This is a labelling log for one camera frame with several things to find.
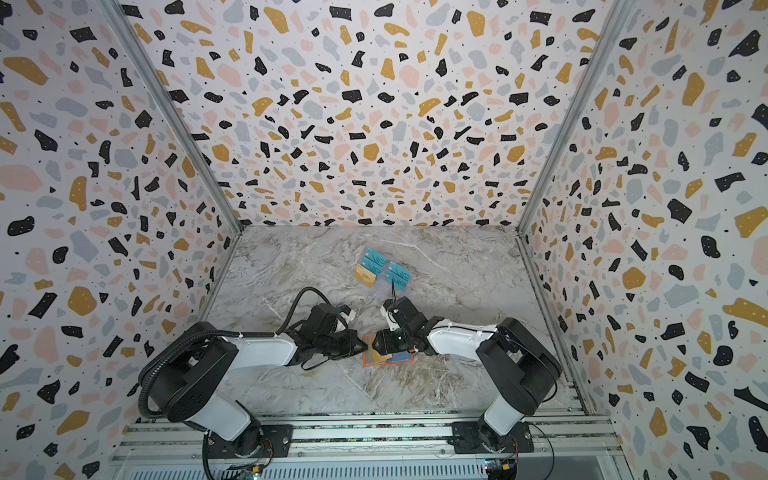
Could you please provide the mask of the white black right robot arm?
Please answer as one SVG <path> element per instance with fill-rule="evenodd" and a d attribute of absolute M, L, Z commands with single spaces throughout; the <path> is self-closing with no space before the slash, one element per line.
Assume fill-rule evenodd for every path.
<path fill-rule="evenodd" d="M 555 356 L 517 319 L 496 326 L 472 326 L 443 317 L 426 317 L 406 297 L 381 307 L 388 323 L 375 334 L 372 348 L 381 355 L 400 352 L 458 356 L 480 363 L 497 396 L 478 421 L 488 442 L 500 440 L 548 401 L 563 372 Z"/>

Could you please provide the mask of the teal VIP card left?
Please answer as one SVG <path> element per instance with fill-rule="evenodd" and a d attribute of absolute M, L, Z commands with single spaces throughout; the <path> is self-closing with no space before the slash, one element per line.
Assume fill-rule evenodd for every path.
<path fill-rule="evenodd" d="M 384 271 L 387 263 L 388 258 L 372 248 L 365 250 L 361 261 L 361 265 L 376 276 Z"/>

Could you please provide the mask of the gold VIP card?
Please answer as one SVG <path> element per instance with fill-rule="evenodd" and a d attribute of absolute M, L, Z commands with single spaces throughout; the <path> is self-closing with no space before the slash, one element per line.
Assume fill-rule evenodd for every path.
<path fill-rule="evenodd" d="M 377 280 L 377 276 L 361 264 L 355 266 L 354 277 L 368 288 L 373 288 Z"/>
<path fill-rule="evenodd" d="M 392 358 L 391 354 L 382 355 L 378 353 L 375 349 L 370 349 L 368 351 L 368 363 L 371 365 L 387 363 L 391 358 Z"/>

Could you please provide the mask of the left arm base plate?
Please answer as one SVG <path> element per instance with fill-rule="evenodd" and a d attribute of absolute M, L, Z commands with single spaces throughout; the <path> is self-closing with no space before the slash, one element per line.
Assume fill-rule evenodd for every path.
<path fill-rule="evenodd" d="M 209 459 L 236 459 L 253 462 L 285 458 L 292 443 L 294 427 L 290 424 L 268 424 L 247 427 L 234 440 L 224 440 L 211 433 L 204 442 Z"/>

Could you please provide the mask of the aluminium left corner post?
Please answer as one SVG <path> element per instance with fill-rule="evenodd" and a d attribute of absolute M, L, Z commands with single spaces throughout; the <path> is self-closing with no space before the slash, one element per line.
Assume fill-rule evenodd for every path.
<path fill-rule="evenodd" d="M 215 201 L 217 210 L 224 218 L 226 223 L 232 227 L 237 234 L 241 234 L 243 230 L 242 224 L 235 217 L 234 210 L 227 200 L 223 190 L 218 185 L 214 174 L 203 158 L 202 152 L 198 148 L 196 142 L 193 140 L 192 134 L 183 121 L 180 113 L 174 107 L 173 101 L 168 91 L 162 84 L 160 77 L 158 76 L 157 71 L 151 62 L 151 59 L 140 45 L 139 38 L 135 35 L 130 22 L 124 15 L 124 11 L 120 2 L 96 1 L 96 4 L 104 15 L 109 26 L 115 32 L 116 37 L 119 40 L 121 46 L 124 48 L 127 57 L 132 61 L 138 74 L 146 84 L 147 89 L 154 99 L 157 107 L 165 116 L 167 123 L 176 139 L 186 150 L 193 167 L 201 176 L 203 184 L 206 186 L 213 200 Z"/>

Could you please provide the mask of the aluminium corner post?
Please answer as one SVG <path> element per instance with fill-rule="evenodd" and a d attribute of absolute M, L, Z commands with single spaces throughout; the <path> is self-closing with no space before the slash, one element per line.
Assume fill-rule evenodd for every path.
<path fill-rule="evenodd" d="M 165 116 L 167 123 L 176 139 L 186 150 L 193 167 L 201 176 L 203 184 L 206 186 L 213 200 L 215 201 L 217 210 L 224 218 L 226 223 L 232 227 L 237 234 L 241 234 L 243 230 L 242 224 L 235 217 L 234 210 L 227 200 L 223 190 L 218 185 L 214 174 L 203 158 L 202 152 L 198 148 L 196 142 L 193 140 L 192 134 L 183 121 L 180 113 L 174 107 L 173 101 L 168 91 L 162 84 L 160 77 L 158 76 L 157 71 L 151 62 L 151 59 L 140 45 L 139 38 L 135 35 L 130 22 L 124 15 L 124 11 L 120 2 L 96 1 L 96 4 L 104 15 L 109 26 L 115 32 L 116 37 L 119 40 L 121 46 L 124 48 L 127 57 L 132 61 L 138 74 L 146 84 L 147 89 L 154 99 L 157 107 Z"/>
<path fill-rule="evenodd" d="M 615 1 L 611 6 L 606 23 L 601 31 L 600 38 L 596 43 L 595 50 L 590 58 L 583 78 L 575 91 L 572 100 L 568 105 L 561 126 L 557 131 L 554 143 L 550 149 L 546 161 L 543 164 L 537 181 L 532 189 L 532 193 L 523 210 L 520 222 L 516 230 L 519 236 L 524 236 L 525 231 L 530 227 L 534 214 L 537 211 L 537 204 L 542 200 L 548 178 L 554 172 L 559 156 L 564 152 L 568 145 L 569 138 L 575 127 L 580 122 L 583 111 L 587 108 L 590 95 L 600 79 L 600 75 L 608 61 L 614 43 L 617 41 L 625 27 L 627 19 L 635 9 L 637 2 L 631 0 Z"/>

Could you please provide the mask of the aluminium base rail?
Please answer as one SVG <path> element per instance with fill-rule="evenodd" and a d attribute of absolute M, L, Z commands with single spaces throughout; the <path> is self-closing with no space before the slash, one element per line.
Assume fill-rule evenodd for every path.
<path fill-rule="evenodd" d="M 564 410 L 525 419 L 531 453 L 456 454 L 453 422 L 470 412 L 268 417 L 294 427 L 288 456 L 253 462 L 202 459 L 202 435 L 167 421 L 130 425 L 107 479 L 630 479 L 604 416 Z"/>

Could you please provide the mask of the teal VIP card right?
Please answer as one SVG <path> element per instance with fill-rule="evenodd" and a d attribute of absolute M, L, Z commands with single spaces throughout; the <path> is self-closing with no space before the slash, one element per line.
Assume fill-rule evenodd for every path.
<path fill-rule="evenodd" d="M 396 290 L 405 291 L 411 279 L 411 272 L 400 264 L 390 261 L 386 266 L 385 279 Z"/>

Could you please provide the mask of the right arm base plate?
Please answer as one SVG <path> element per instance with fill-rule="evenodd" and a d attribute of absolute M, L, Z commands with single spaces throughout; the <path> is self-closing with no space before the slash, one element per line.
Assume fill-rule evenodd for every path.
<path fill-rule="evenodd" d="M 480 421 L 462 421 L 451 424 L 448 443 L 456 454 L 531 453 L 534 451 L 532 435 L 525 423 L 517 423 L 507 434 L 499 435 Z"/>

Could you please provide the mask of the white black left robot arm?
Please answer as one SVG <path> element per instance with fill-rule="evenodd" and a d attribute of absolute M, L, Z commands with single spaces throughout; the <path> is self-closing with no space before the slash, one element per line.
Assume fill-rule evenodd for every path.
<path fill-rule="evenodd" d="M 300 366 L 316 355 L 326 361 L 354 357 L 367 344 L 349 327 L 354 311 L 327 303 L 279 333 L 235 332 L 198 322 L 173 341 L 139 375 L 140 415 L 190 423 L 228 442 L 256 435 L 259 423 L 219 392 L 232 370 Z"/>

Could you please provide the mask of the aluminium right corner post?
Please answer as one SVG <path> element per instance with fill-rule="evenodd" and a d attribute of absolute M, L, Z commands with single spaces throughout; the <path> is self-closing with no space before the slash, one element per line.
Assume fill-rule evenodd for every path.
<path fill-rule="evenodd" d="M 617 41 L 625 27 L 627 19 L 635 9 L 637 2 L 631 0 L 615 1 L 611 6 L 606 23 L 601 31 L 600 38 L 596 43 L 595 50 L 590 58 L 583 78 L 575 91 L 572 100 L 568 105 L 561 126 L 557 131 L 554 143 L 550 149 L 546 161 L 543 164 L 537 181 L 532 189 L 532 193 L 523 210 L 520 222 L 516 230 L 519 236 L 524 236 L 525 231 L 530 227 L 534 214 L 537 211 L 537 204 L 542 200 L 548 178 L 554 172 L 559 156 L 564 152 L 568 145 L 569 138 L 575 127 L 580 122 L 583 111 L 587 108 L 590 95 L 600 79 L 600 75 L 608 61 L 614 43 Z"/>

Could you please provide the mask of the clear acrylic card display stand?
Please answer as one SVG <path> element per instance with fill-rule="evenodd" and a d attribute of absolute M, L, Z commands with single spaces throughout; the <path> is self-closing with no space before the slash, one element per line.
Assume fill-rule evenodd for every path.
<path fill-rule="evenodd" d="M 364 252 L 363 252 L 363 254 L 362 254 L 361 258 L 360 258 L 360 261 L 356 265 L 361 264 Z M 411 279 L 410 279 L 410 281 L 408 283 L 407 289 L 405 291 L 399 291 L 399 290 L 396 290 L 393 285 L 390 285 L 390 284 L 387 283 L 387 281 L 385 279 L 386 266 L 385 266 L 384 271 L 380 275 L 377 276 L 377 280 L 376 280 L 376 283 L 375 283 L 374 287 L 370 288 L 370 289 L 375 290 L 375 291 L 377 291 L 379 293 L 391 295 L 393 297 L 398 297 L 398 296 L 401 296 L 401 295 L 405 294 L 407 292 L 407 290 L 408 290 L 409 283 L 410 283 L 410 281 L 412 279 L 412 273 L 411 273 Z"/>

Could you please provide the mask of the teal vip card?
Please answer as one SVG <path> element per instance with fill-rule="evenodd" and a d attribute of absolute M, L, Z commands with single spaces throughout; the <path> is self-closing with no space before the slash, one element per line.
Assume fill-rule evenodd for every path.
<path fill-rule="evenodd" d="M 365 250 L 361 261 L 361 265 L 376 276 L 384 271 L 387 263 L 388 258 L 372 248 Z"/>
<path fill-rule="evenodd" d="M 385 279 L 396 290 L 405 291 L 411 279 L 411 272 L 400 264 L 390 261 L 386 266 Z"/>

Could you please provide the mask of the orange card wallet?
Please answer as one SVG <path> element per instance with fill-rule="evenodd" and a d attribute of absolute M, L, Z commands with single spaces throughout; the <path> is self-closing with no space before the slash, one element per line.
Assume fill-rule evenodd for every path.
<path fill-rule="evenodd" d="M 386 366 L 386 365 L 398 365 L 409 364 L 414 362 L 414 354 L 411 352 L 399 352 L 395 354 L 381 355 L 373 348 L 373 341 L 375 338 L 374 333 L 369 333 L 363 336 L 363 340 L 366 342 L 368 349 L 363 354 L 363 366 L 365 368 Z"/>

